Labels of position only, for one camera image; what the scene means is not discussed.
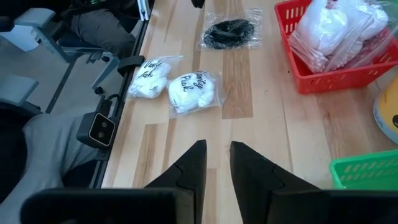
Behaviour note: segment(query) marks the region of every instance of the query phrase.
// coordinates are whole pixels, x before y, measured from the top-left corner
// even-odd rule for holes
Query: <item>chair armrest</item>
[[[39,85],[38,81],[17,75],[0,76],[0,103],[22,106]]]
[[[50,9],[32,8],[15,19],[15,25],[43,28],[55,16]]]

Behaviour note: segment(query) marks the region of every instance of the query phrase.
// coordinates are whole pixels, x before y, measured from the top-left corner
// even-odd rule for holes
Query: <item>wooden tabletop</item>
[[[366,88],[300,95],[280,39],[273,0],[158,0],[141,54],[183,55],[171,77],[198,69],[221,73],[224,107],[169,119],[164,91],[154,100],[127,98],[104,188],[143,187],[199,139],[208,144],[204,223],[241,223],[231,173],[229,145],[242,141],[295,175],[331,187],[328,165],[336,157],[395,148],[377,127],[372,103],[393,78],[385,74]],[[262,7],[260,49],[197,51],[205,14],[232,14]]]

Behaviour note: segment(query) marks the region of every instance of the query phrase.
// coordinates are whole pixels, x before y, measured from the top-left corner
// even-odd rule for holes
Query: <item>coiled black cord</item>
[[[254,26],[245,19],[224,21],[206,30],[203,41],[211,49],[233,49],[248,43],[254,35]]]

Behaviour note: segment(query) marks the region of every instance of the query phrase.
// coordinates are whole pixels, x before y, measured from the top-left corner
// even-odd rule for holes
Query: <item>light wood surface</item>
[[[157,0],[141,54],[146,58],[183,55],[172,71],[222,73],[227,100],[169,119],[164,91],[154,100],[127,98],[103,180],[104,188],[143,187],[199,139],[208,144],[204,223],[241,223],[229,169],[229,144],[242,141],[295,175],[331,187],[328,165],[336,157],[395,148],[377,127],[372,103],[390,80],[385,74],[366,88],[318,95],[296,92],[274,13],[277,1]],[[260,49],[197,51],[206,12],[231,14],[262,7]]]

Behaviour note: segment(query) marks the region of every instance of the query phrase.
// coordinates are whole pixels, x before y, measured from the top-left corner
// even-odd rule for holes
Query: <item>red basket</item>
[[[310,3],[311,0],[293,0],[275,5],[280,35],[299,93],[321,93],[366,86],[398,64],[398,44],[393,39],[386,52],[374,58],[371,65],[313,74],[304,62],[293,54],[287,42],[289,34],[293,32]]]

